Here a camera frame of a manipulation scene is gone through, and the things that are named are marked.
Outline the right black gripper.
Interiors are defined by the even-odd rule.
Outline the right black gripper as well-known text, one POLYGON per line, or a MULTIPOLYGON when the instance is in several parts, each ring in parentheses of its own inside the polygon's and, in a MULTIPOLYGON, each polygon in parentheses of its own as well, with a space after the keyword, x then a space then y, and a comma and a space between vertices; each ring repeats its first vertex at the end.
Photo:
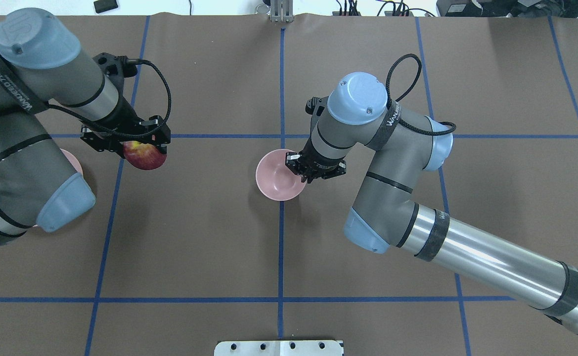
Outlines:
POLYGON ((300 174, 301 182, 310 184, 316 178, 329 179, 346 174, 345 160, 323 156, 309 138, 302 151, 286 153, 286 167, 293 174, 300 174))

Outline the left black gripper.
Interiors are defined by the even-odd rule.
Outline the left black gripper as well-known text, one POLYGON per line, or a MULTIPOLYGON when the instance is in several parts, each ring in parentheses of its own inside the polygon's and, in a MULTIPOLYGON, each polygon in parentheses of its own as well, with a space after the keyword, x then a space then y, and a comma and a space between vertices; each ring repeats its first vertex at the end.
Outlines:
POLYGON ((110 115, 97 120, 95 124, 112 133, 93 128, 93 123, 88 122, 82 125, 81 140, 98 152, 114 152, 121 158, 126 158, 125 142, 135 140, 148 144, 164 155, 167 154, 167 144, 171 143, 171 130, 163 117, 153 115, 148 120, 142 119, 124 98, 110 115))

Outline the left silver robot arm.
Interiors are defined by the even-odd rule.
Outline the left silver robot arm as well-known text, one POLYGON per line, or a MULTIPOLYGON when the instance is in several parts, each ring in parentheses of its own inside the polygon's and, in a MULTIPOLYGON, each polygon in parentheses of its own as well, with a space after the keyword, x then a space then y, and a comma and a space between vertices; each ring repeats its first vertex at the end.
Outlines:
POLYGON ((141 119, 124 79, 146 59, 90 57, 54 14, 18 9, 0 22, 0 246, 30 228, 54 232, 92 209, 96 197, 36 115, 54 109, 82 124, 92 149, 128 159, 137 141, 167 153, 169 114, 141 119))

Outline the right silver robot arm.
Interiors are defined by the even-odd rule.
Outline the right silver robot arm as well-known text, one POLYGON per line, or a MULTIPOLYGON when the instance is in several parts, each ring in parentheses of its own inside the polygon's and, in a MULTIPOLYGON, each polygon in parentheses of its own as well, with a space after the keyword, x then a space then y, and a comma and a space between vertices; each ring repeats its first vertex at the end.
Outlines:
POLYGON ((373 253, 400 248, 460 276, 497 289, 578 335, 578 268, 542 256, 413 200, 422 172, 440 171, 455 124, 439 122, 393 99, 390 83, 354 72, 305 107, 311 133, 286 166, 304 183, 346 173, 356 145, 374 156, 345 220, 344 234, 373 253))

